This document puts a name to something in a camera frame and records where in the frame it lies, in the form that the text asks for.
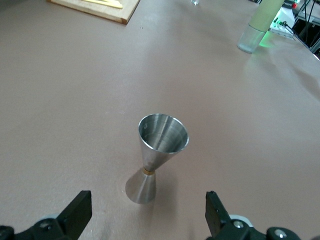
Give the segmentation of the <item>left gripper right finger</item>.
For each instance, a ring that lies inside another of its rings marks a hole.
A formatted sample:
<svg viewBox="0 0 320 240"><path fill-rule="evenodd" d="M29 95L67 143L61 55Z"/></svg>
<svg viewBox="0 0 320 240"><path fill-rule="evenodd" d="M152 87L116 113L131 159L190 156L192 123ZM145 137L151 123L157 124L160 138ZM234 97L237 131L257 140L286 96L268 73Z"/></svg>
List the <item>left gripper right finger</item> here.
<svg viewBox="0 0 320 240"><path fill-rule="evenodd" d="M270 227L261 233L240 218L231 218L215 191L205 195L205 219L211 233L209 240L299 240L293 231Z"/></svg>

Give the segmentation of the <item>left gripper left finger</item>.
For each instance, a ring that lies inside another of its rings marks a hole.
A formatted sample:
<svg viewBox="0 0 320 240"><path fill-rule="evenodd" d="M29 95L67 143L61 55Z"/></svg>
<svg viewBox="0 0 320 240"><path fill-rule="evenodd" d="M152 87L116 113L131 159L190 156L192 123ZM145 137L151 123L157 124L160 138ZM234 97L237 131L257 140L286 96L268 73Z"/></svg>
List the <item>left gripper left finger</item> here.
<svg viewBox="0 0 320 240"><path fill-rule="evenodd" d="M82 190L56 217L45 218L20 233L0 227L2 240L77 240L92 217L92 193Z"/></svg>

